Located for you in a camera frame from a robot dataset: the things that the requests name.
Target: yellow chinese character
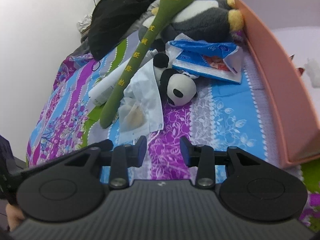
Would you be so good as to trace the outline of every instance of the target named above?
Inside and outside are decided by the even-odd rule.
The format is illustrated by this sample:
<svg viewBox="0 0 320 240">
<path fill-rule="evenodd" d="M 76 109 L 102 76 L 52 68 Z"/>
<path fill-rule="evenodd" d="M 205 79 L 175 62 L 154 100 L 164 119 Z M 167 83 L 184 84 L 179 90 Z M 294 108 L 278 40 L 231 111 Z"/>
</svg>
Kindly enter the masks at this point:
<svg viewBox="0 0 320 240">
<path fill-rule="evenodd" d="M 124 70 L 128 72 L 132 71 L 132 67 L 130 65 L 127 65 Z"/>
<path fill-rule="evenodd" d="M 153 30 L 154 28 L 155 28 L 155 26 L 151 25 L 150 28 L 148 29 L 148 31 L 154 32 L 154 30 Z"/>
<path fill-rule="evenodd" d="M 135 52 L 135 53 L 133 54 L 133 57 L 138 58 L 139 56 L 140 56 L 140 53 L 139 53 L 139 52 Z"/>
<path fill-rule="evenodd" d="M 123 80 L 123 79 L 120 79 L 120 80 L 118 81 L 118 85 L 119 85 L 119 86 L 123 86 L 123 85 L 124 85 L 124 80 Z"/>
<path fill-rule="evenodd" d="M 143 38 L 143 39 L 141 40 L 141 43 L 144 44 L 144 45 L 146 45 L 147 42 L 148 42 L 148 39 L 146 39 L 146 38 Z"/>
</svg>

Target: ribbed gray surface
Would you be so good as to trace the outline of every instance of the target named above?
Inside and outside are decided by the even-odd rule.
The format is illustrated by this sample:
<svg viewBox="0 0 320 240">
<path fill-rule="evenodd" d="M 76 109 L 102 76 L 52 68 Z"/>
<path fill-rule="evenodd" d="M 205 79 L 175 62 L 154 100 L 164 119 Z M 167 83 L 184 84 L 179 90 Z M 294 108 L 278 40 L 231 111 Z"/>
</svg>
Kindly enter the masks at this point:
<svg viewBox="0 0 320 240">
<path fill-rule="evenodd" d="M 135 181 L 113 191 L 91 215 L 65 224 L 27 220 L 16 240 L 307 240 L 313 235 L 296 220 L 254 224 L 226 211 L 216 195 L 189 181 Z"/>
</svg>

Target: panda head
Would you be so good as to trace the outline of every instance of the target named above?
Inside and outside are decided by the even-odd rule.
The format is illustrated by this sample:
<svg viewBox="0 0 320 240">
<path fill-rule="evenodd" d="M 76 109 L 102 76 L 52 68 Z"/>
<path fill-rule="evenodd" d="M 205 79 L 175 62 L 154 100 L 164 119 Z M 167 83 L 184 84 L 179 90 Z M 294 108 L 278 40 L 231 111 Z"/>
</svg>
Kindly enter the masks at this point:
<svg viewBox="0 0 320 240">
<path fill-rule="evenodd" d="M 183 106 L 196 95 L 196 84 L 177 70 L 166 69 L 160 79 L 160 95 L 166 96 L 170 106 Z"/>
</svg>

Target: red picture on package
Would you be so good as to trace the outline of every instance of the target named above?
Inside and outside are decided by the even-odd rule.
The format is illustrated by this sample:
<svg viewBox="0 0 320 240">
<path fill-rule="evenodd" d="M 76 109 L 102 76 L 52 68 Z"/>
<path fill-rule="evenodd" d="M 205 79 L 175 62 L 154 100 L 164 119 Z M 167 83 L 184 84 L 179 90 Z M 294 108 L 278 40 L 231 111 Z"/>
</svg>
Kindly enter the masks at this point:
<svg viewBox="0 0 320 240">
<path fill-rule="evenodd" d="M 222 58 L 217 56 L 209 57 L 202 55 L 203 59 L 208 63 L 208 65 L 212 68 L 216 68 L 218 70 L 230 71 L 226 64 L 223 62 Z"/>
</svg>

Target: open box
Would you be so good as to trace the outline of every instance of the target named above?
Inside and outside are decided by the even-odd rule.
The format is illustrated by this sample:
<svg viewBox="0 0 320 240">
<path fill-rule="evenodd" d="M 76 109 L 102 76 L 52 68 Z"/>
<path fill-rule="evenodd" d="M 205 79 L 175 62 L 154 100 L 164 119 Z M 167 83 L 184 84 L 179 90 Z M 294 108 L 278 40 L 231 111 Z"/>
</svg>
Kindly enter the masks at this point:
<svg viewBox="0 0 320 240">
<path fill-rule="evenodd" d="M 320 158 L 320 88 L 295 71 L 308 59 L 320 64 L 320 0 L 235 1 L 268 95 L 281 166 Z"/>
</svg>

